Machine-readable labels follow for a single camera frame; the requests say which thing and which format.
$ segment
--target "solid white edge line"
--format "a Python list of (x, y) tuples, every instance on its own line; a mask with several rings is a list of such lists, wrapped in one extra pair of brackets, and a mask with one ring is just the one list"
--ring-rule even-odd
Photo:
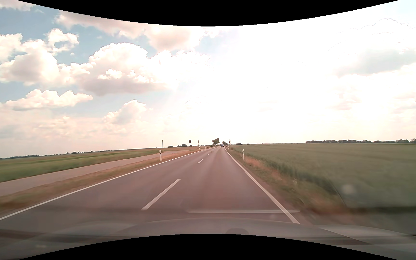
[[(254, 213), (280, 213), (282, 214), (282, 210), (186, 210), (187, 213), (245, 213), (245, 214), (254, 214)], [(289, 210), (288, 212), (297, 213), (299, 210)]]
[(150, 201), (149, 203), (147, 203), (147, 205), (145, 205), (142, 210), (147, 210), (148, 208), (150, 208), (150, 206), (152, 206), (155, 202), (157, 202), (157, 200), (159, 198), (161, 198), (161, 196), (165, 195), (166, 192), (168, 192), (170, 190), (170, 188), (172, 188), (173, 186), (176, 185), (176, 183), (178, 181), (180, 181), (181, 179), (177, 179), (175, 182), (173, 182), (173, 184), (171, 184), (170, 186), (168, 186), (163, 192), (161, 192), (160, 194), (158, 194), (157, 197), (155, 197), (152, 201)]
[[(200, 151), (197, 151), (197, 152), (194, 152), (194, 153), (190, 153), (190, 154), (188, 154), (188, 155), (184, 155), (184, 156), (189, 156), (189, 155), (192, 155), (192, 154), (198, 153), (198, 152), (200, 152)], [(107, 182), (107, 181), (111, 181), (111, 180), (114, 180), (114, 179), (118, 179), (119, 177), (123, 177), (123, 176), (126, 176), (126, 175), (128, 175), (128, 174), (133, 174), (133, 173), (135, 173), (135, 172), (138, 172), (138, 171), (141, 171), (141, 170), (144, 170), (144, 169), (147, 169), (147, 168), (153, 167), (153, 166), (157, 166), (157, 165), (162, 164), (162, 163), (167, 163), (167, 162), (169, 162), (169, 161), (172, 161), (172, 160), (175, 160), (175, 159), (182, 158), (182, 157), (184, 157), (184, 156), (177, 157), (177, 158), (174, 158), (174, 159), (171, 159), (171, 160), (167, 160), (167, 161), (165, 161), (165, 162), (160, 162), (160, 163), (157, 163), (157, 164), (154, 164), (154, 165), (151, 165), (151, 166), (148, 166), (148, 167), (145, 167), (145, 168), (142, 168), (142, 169), (139, 169), (139, 170), (136, 170), (136, 171), (133, 171), (133, 172), (127, 173), (127, 174), (123, 174), (123, 175), (120, 175), (120, 176), (114, 177), (114, 178), (112, 178), (112, 179), (110, 179), (110, 180), (105, 180), (105, 181), (103, 181), (103, 182), (96, 183), (96, 184), (94, 184), (94, 185), (91, 185), (91, 186), (88, 186), (88, 187), (85, 187), (85, 188), (79, 189), (79, 190), (77, 190), (77, 191), (74, 191), (74, 192), (70, 192), (70, 193), (64, 194), (64, 195), (59, 196), (59, 197), (57, 197), (57, 198), (52, 198), (52, 199), (50, 199), (50, 200), (48, 200), (48, 201), (45, 201), (45, 202), (42, 202), (42, 203), (36, 204), (36, 205), (34, 205), (34, 206), (28, 207), (28, 208), (23, 209), (23, 210), (19, 210), (19, 211), (17, 211), (17, 212), (14, 212), (14, 213), (12, 213), (12, 214), (7, 215), (7, 216), (0, 217), (0, 220), (3, 220), (3, 219), (5, 219), (5, 218), (8, 218), (8, 217), (11, 217), (11, 216), (14, 216), (14, 215), (17, 215), (17, 214), (22, 213), (22, 212), (27, 211), (27, 210), (31, 210), (31, 209), (33, 209), (33, 208), (36, 208), (36, 207), (41, 206), (41, 205), (43, 205), (43, 204), (49, 203), (49, 202), (54, 201), (54, 200), (56, 200), (56, 199), (63, 198), (63, 197), (65, 197), (65, 196), (71, 195), (71, 194), (73, 194), (73, 193), (77, 193), (77, 192), (83, 191), (83, 190), (85, 190), (85, 189), (89, 189), (89, 188), (91, 188), (91, 187), (97, 186), (97, 185), (102, 184), (102, 183), (105, 183), (105, 182)]]
[(278, 202), (266, 189), (264, 189), (264, 187), (259, 184), (259, 182), (257, 182), (257, 180), (255, 180), (255, 178), (253, 178), (253, 176), (251, 176), (235, 159), (234, 157), (232, 157), (231, 154), (227, 153), (232, 160), (234, 160), (235, 163), (237, 163), (238, 166), (240, 166), (240, 168), (248, 175), (250, 176), (250, 178), (263, 190), (264, 193), (266, 193), (266, 195), (275, 203), (275, 205), (277, 205), (283, 213), (285, 213), (286, 216), (288, 216), (288, 218), (290, 218), (291, 221), (293, 221), (293, 223), (297, 223), (300, 224), (300, 222), (292, 215), (290, 214), (290, 212), (288, 212), (288, 210), (285, 209), (284, 206), (282, 206), (282, 204), (280, 204), (280, 202)]

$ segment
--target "farmland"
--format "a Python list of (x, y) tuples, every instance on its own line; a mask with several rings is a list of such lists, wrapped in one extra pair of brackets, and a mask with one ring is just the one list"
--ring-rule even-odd
[[(197, 147), (163, 148), (161, 150), (164, 152), (194, 149), (197, 149)], [(0, 160), (0, 182), (73, 169), (97, 163), (107, 163), (152, 155), (158, 153), (159, 150), (159, 148), (131, 149)]]
[(350, 208), (416, 207), (416, 144), (234, 145), (280, 174), (336, 190)]

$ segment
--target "sky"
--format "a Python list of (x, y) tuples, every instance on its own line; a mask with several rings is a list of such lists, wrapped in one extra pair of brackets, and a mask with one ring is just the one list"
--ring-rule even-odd
[(0, 0), (0, 157), (416, 138), (416, 1), (141, 24)]

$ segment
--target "car hood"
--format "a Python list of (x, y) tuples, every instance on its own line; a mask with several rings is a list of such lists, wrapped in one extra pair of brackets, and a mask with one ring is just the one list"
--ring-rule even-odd
[(119, 239), (171, 234), (245, 234), (316, 242), (394, 259), (416, 259), (416, 237), (389, 230), (352, 225), (305, 226), (244, 218), (190, 218), (146, 223), (90, 222), (39, 234), (0, 248), (0, 260)]

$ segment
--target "road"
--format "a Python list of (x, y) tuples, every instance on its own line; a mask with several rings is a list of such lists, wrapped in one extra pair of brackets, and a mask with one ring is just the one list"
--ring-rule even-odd
[[(9, 216), (0, 220), (0, 232), (25, 234), (28, 238), (97, 221), (142, 223), (212, 216), (306, 222), (301, 213), (292, 213), (290, 205), (261, 187), (266, 190), (224, 147), (215, 147)], [(1, 235), (0, 247), (20, 239)]]

